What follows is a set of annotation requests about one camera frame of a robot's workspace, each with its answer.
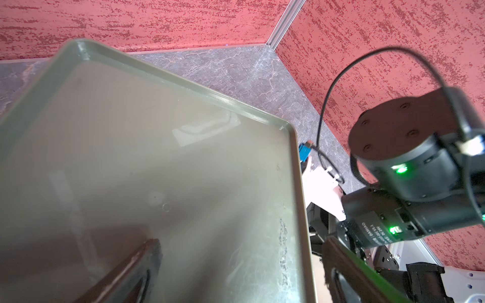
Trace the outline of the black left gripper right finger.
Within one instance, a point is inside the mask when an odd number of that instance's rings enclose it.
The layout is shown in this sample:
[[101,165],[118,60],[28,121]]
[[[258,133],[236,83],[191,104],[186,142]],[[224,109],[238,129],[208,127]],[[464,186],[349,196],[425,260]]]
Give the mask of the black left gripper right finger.
[[410,301],[335,237],[327,237],[322,244],[322,258],[333,302]]

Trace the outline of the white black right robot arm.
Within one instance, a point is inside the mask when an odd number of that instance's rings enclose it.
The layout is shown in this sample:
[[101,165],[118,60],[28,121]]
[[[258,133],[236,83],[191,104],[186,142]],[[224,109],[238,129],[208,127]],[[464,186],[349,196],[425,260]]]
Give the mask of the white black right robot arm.
[[351,167],[376,178],[307,208],[332,302],[483,302],[484,274],[400,265],[391,247],[484,222],[484,122],[459,88],[384,102],[349,135]]

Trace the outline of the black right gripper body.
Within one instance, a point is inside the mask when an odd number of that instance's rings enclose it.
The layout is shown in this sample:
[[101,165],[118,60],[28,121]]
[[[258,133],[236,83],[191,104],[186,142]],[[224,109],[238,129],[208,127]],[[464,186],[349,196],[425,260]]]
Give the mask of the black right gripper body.
[[362,256],[366,249],[428,235],[424,222],[427,202],[401,199],[383,189],[363,188],[344,195],[341,203],[346,215],[343,221],[314,203],[307,207],[309,231],[319,243],[333,236]]

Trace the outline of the olive three-drawer desk organizer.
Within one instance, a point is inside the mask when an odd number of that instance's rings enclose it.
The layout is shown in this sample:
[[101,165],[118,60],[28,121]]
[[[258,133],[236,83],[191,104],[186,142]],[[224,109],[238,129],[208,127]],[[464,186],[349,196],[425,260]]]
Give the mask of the olive three-drawer desk organizer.
[[1,95],[2,302],[75,302],[149,239],[149,302],[316,301],[290,122],[85,39]]

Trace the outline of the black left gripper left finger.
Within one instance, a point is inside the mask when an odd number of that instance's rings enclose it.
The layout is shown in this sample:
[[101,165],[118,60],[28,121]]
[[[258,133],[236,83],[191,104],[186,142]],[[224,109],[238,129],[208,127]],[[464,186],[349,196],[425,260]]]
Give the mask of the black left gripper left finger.
[[160,241],[149,239],[76,302],[149,302],[161,261]]

